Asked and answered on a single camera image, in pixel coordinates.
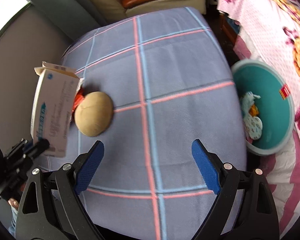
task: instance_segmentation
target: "plastic basin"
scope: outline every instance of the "plastic basin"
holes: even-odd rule
[[[285,82],[269,65],[245,59],[231,68],[239,98],[248,91],[261,96],[255,104],[258,117],[263,124],[262,136],[252,144],[247,142],[248,151],[265,156],[277,153],[287,143],[294,126],[294,105],[291,96],[283,99],[280,89]]]

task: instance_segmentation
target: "red label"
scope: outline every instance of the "red label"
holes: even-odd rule
[[[283,100],[285,100],[290,95],[290,89],[288,88],[287,84],[284,84],[283,87],[279,90],[279,92]]]

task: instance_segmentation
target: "floral bedsheet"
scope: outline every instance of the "floral bedsheet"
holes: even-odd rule
[[[294,101],[295,130],[289,143],[262,160],[283,235],[300,214],[300,5],[297,0],[219,0],[218,10],[240,23],[260,60],[284,78]],[[239,36],[237,43],[243,41]]]

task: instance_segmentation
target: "floor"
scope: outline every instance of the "floor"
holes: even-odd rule
[[[226,56],[226,59],[229,63],[229,66],[232,66],[234,63],[239,61],[238,56],[233,51],[233,44],[221,30],[220,26],[220,14],[217,10],[217,6],[209,6],[207,8],[207,14],[203,16],[207,23],[210,25],[214,35],[218,39],[221,49]]]

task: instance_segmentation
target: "blue stripe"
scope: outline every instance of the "blue stripe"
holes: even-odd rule
[[[93,49],[94,42],[95,42],[95,35],[98,33],[98,30],[99,29],[97,29],[96,33],[93,35],[93,38],[92,38],[92,44],[91,44],[91,47],[90,47],[90,52],[89,52],[89,55],[88,55],[88,58],[87,58],[87,61],[86,61],[86,65],[84,66],[83,78],[86,77],[87,65],[89,64],[89,61],[90,61],[90,58],[91,58],[91,53],[92,53],[92,49]]]
[[[65,65],[65,63],[66,63],[67,56],[68,56],[68,54],[66,54],[66,55],[65,55],[65,58],[63,59],[63,63],[62,63],[62,65],[63,65],[63,66],[64,66],[64,65]]]
[[[207,32],[210,31],[210,29],[209,29],[209,28],[206,28],[206,27],[204,27],[204,28],[203,28],[203,27],[192,28],[192,29],[188,29],[188,30],[183,30],[183,31],[173,32],[173,33],[169,33],[169,34],[167,34],[167,35],[161,35],[161,36],[158,36],[158,37],[155,37],[155,38],[151,38],[151,39],[149,39],[149,40],[146,40],[146,41],[143,41],[143,42],[139,42],[138,45],[140,45],[140,48],[141,48],[142,45],[143,45],[144,43],[149,42],[149,41],[154,41],[154,40],[157,40],[157,39],[160,39],[160,38],[164,38],[164,37],[169,37],[169,36],[172,36],[172,35],[175,35],[175,34],[181,34],[181,33],[186,33],[186,32],[191,32],[191,31],[202,30],[202,29],[204,29],[204,30],[207,31]],[[125,49],[130,49],[130,48],[133,48],[133,47],[134,47],[134,45],[131,45],[131,46],[125,47],[125,48],[123,48],[123,49],[119,49],[119,50],[117,50],[117,51],[115,51],[115,52],[112,52],[112,53],[110,53],[110,54],[108,54],[108,55],[106,55],[106,56],[103,56],[103,57],[101,57],[101,58],[99,58],[99,59],[97,59],[97,60],[95,60],[95,61],[93,61],[93,62],[91,62],[91,63],[89,63],[89,64],[86,63],[85,66],[83,66],[83,67],[81,67],[81,68],[78,68],[78,69],[76,70],[76,72],[78,72],[78,71],[80,71],[80,70],[86,68],[88,65],[91,65],[91,64],[93,64],[93,63],[96,63],[96,62],[98,62],[98,61],[100,61],[100,60],[102,60],[102,59],[104,59],[104,58],[110,57],[110,56],[112,56],[112,55],[114,55],[114,54],[116,54],[116,53],[119,53],[119,52],[121,52],[121,51],[123,51],[123,50],[125,50]]]
[[[164,205],[164,199],[162,194],[158,194],[159,206],[160,206],[160,218],[161,218],[161,231],[162,239],[167,239],[167,222],[166,222],[166,207]]]
[[[202,30],[202,28],[192,28],[192,29],[188,29],[188,30],[183,30],[183,31],[178,31],[178,32],[174,32],[174,33],[169,33],[169,34],[166,34],[166,35],[161,35],[161,36],[158,36],[158,37],[155,37],[155,38],[151,38],[149,40],[146,40],[146,41],[143,41],[142,43],[146,43],[148,41],[154,41],[156,39],[160,39],[160,38],[165,38],[165,37],[169,37],[169,36],[172,36],[172,35],[175,35],[175,34],[181,34],[181,33],[186,33],[186,32],[192,32],[192,31],[197,31],[197,30]]]
[[[144,80],[144,87],[145,87],[145,94],[146,94],[146,102],[148,102],[148,100],[151,98],[151,93],[150,93],[150,85],[149,85],[149,78],[148,78],[147,65],[146,65],[146,56],[142,45],[143,43],[142,29],[141,29],[141,22],[139,17],[137,17],[137,27],[138,27],[139,40],[140,40],[141,65],[142,65],[143,80]],[[156,135],[155,135],[155,128],[154,128],[154,115],[153,115],[153,109],[151,104],[148,104],[147,112],[149,118],[148,125],[149,125],[149,135],[150,135],[150,147],[151,147],[150,153],[152,157],[152,166],[156,177],[156,182],[157,182],[156,185],[158,191],[162,191],[162,180],[161,180],[161,173],[159,168],[157,143],[156,143]],[[162,200],[159,199],[159,208],[160,208],[162,240],[167,240],[166,212],[165,212],[163,198]]]
[[[119,49],[119,50],[117,50],[117,51],[115,51],[115,52],[112,52],[112,53],[110,53],[110,54],[108,54],[108,55],[106,55],[106,56],[103,56],[103,57],[101,57],[101,58],[99,58],[99,59],[97,59],[97,60],[95,60],[95,61],[93,61],[93,62],[91,62],[91,63],[89,63],[89,64],[86,64],[85,66],[83,66],[83,67],[81,67],[81,68],[78,68],[78,69],[76,70],[76,72],[78,72],[78,71],[80,71],[80,70],[86,68],[87,66],[92,65],[92,64],[94,64],[94,63],[96,63],[96,62],[98,62],[98,61],[100,61],[100,60],[102,60],[102,59],[105,59],[105,58],[110,57],[110,56],[112,56],[112,55],[114,55],[114,54],[116,54],[116,53],[119,53],[119,52],[121,52],[121,51],[124,51],[125,49],[131,49],[131,48],[133,48],[133,47],[134,47],[134,45],[131,45],[131,46],[125,47],[125,48],[123,48],[123,49]]]
[[[96,190],[102,190],[105,192],[110,193],[119,193],[119,194],[135,194],[135,195],[149,195],[151,194],[150,190],[138,190],[138,189],[117,189],[117,188],[109,188],[109,187],[102,187],[102,186],[95,186],[95,185],[89,185],[89,188],[96,189]]]
[[[216,39],[208,31],[209,29],[206,26],[204,26],[204,24],[198,19],[198,17],[193,13],[193,11],[191,11],[190,8],[188,8],[188,7],[185,7],[185,8],[192,15],[192,17],[199,23],[199,25],[206,31],[206,33],[208,34],[208,36],[210,37],[210,39],[212,40],[212,42],[216,46],[217,50],[221,54],[221,57],[222,57],[223,61],[228,65],[228,62],[227,62],[226,57],[225,57],[225,54],[223,53],[223,51],[220,48],[220,45],[218,44],[218,42],[216,41]]]
[[[204,184],[204,185],[198,185],[198,186],[193,186],[193,187],[163,189],[162,192],[159,192],[159,193],[173,194],[173,193],[177,193],[177,192],[195,191],[195,190],[200,190],[200,189],[207,189],[207,186]]]

